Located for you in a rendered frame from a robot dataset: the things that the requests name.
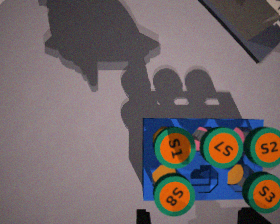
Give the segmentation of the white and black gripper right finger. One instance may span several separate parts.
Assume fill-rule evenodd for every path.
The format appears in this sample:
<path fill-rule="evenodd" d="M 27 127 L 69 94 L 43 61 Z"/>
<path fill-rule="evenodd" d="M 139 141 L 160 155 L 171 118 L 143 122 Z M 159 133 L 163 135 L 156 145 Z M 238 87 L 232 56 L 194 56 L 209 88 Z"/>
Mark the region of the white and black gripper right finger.
<path fill-rule="evenodd" d="M 272 224 L 252 207 L 243 207 L 238 211 L 237 224 Z"/>

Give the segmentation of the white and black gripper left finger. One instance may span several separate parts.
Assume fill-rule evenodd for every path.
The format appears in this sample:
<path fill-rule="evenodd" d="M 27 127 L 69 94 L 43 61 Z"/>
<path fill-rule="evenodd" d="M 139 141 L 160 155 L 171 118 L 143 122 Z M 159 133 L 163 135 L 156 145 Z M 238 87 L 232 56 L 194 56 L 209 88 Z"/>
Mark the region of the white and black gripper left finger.
<path fill-rule="evenodd" d="M 137 209 L 137 224 L 151 224 L 150 212 L 146 212 L 146 209 Z"/>

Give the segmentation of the blue tube rack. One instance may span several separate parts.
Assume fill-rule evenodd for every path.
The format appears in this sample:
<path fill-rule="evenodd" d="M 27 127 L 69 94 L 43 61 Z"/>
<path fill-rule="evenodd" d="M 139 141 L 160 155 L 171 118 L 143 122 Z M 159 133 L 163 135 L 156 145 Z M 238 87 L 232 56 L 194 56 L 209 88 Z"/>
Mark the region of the blue tube rack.
<path fill-rule="evenodd" d="M 153 134 L 161 127 L 180 127 L 191 135 L 199 127 L 263 127 L 260 119 L 210 119 L 210 118 L 143 118 L 143 153 L 142 153 L 142 189 L 143 201 L 154 201 L 152 173 L 162 165 L 155 156 Z M 241 156 L 237 164 L 244 164 L 257 171 L 263 167 Z M 235 166 L 235 165 L 234 165 Z M 193 160 L 185 167 L 177 169 L 185 176 L 195 190 L 195 200 L 232 200 L 243 199 L 227 184 L 228 172 L 234 167 L 220 169 L 207 163 L 197 152 Z M 217 171 L 217 172 L 216 172 Z"/>

